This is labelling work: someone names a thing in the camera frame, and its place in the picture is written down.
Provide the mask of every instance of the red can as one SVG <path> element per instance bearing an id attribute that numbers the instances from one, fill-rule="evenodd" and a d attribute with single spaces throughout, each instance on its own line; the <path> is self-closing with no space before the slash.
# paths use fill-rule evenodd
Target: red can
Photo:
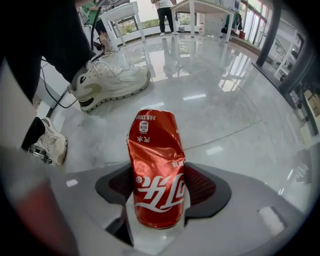
<path id="1" fill-rule="evenodd" d="M 174 226 L 184 211 L 185 190 L 185 154 L 175 116 L 168 111 L 141 110 L 127 144 L 137 219 L 155 229 Z"/>

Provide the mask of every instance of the glass wall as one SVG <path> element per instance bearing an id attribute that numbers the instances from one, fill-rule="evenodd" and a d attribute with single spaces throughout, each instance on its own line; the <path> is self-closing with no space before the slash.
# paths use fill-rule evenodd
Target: glass wall
<path id="1" fill-rule="evenodd" d="M 128 0 L 127 2 L 137 2 L 139 9 L 139 18 L 144 29 L 159 26 L 157 8 L 150 2 L 150 0 Z M 177 13 L 177 18 L 180 25 L 190 25 L 190 13 L 181 11 Z M 195 24 L 197 24 L 197 15 L 195 15 L 194 20 Z M 122 35 L 126 35 L 138 30 L 137 21 L 134 16 L 125 18 L 119 21 L 118 24 Z M 169 25 L 167 18 L 165 19 L 164 24 Z M 116 31 L 115 25 L 113 25 L 113 29 L 116 36 L 119 37 L 120 35 L 118 35 Z"/>
<path id="2" fill-rule="evenodd" d="M 263 46 L 263 34 L 266 33 L 266 22 L 269 8 L 259 0 L 241 0 L 239 13 L 242 16 L 244 39 L 258 47 Z"/>
<path id="3" fill-rule="evenodd" d="M 303 41 L 303 37 L 295 27 L 280 20 L 273 45 L 268 54 L 271 59 L 270 65 L 266 65 L 267 69 L 279 81 L 284 80 L 296 63 Z"/>

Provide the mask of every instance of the red mesh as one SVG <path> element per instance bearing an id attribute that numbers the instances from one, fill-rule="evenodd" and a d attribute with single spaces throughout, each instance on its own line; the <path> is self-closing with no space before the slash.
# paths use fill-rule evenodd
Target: red mesh
<path id="1" fill-rule="evenodd" d="M 195 169 L 186 166 L 184 182 L 190 194 L 191 206 L 207 200 L 216 192 L 216 184 Z"/>

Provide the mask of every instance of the marble floor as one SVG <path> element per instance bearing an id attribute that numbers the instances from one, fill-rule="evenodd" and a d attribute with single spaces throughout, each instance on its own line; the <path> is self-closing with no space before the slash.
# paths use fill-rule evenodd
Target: marble floor
<path id="1" fill-rule="evenodd" d="M 252 65 L 256 58 L 238 45 L 187 34 L 122 47 L 104 61 L 147 67 L 151 83 L 88 114 L 78 102 L 58 107 L 51 118 L 68 137 L 61 171 L 128 161 L 126 137 L 134 117 L 141 109 L 159 108 L 175 115 L 187 161 L 258 179 L 306 214 L 318 188 L 314 161 L 320 140 Z M 67 94 L 61 103 L 74 99 Z"/>

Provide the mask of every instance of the desk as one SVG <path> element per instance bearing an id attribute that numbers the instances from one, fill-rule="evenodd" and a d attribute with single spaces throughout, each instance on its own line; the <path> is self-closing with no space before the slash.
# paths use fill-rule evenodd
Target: desk
<path id="1" fill-rule="evenodd" d="M 127 4 L 122 4 L 116 8 L 111 9 L 111 10 L 103 13 L 102 15 L 100 15 L 100 18 L 103 22 L 103 25 L 105 26 L 105 29 L 110 37 L 113 49 L 116 52 L 119 51 L 119 48 L 117 45 L 117 38 L 116 38 L 115 34 L 110 29 L 110 28 L 112 28 L 112 25 L 110 22 L 115 23 L 115 27 L 117 29 L 118 34 L 120 35 L 122 45 L 126 46 L 124 38 L 120 32 L 118 21 L 121 21 L 121 20 L 128 18 L 130 16 L 135 16 L 136 23 L 137 23 L 138 29 L 140 31 L 140 34 L 141 34 L 141 39 L 143 42 L 146 41 L 144 30 L 143 30 L 142 24 L 140 22 L 140 18 L 139 18 L 138 13 L 139 13 L 138 4 L 135 1 L 135 2 L 129 2 Z"/>
<path id="2" fill-rule="evenodd" d="M 225 42 L 229 42 L 231 28 L 232 28 L 232 21 L 234 20 L 235 12 L 232 10 L 227 9 L 224 6 L 219 4 L 215 4 L 213 2 L 208 2 L 206 0 L 183 0 L 178 4 L 171 7 L 172 11 L 172 19 L 173 19 L 173 27 L 174 31 L 177 31 L 177 24 L 175 21 L 175 11 L 184 11 L 190 12 L 191 16 L 191 37 L 195 37 L 195 13 L 199 14 L 227 14 L 230 15 L 228 30 L 226 33 Z"/>

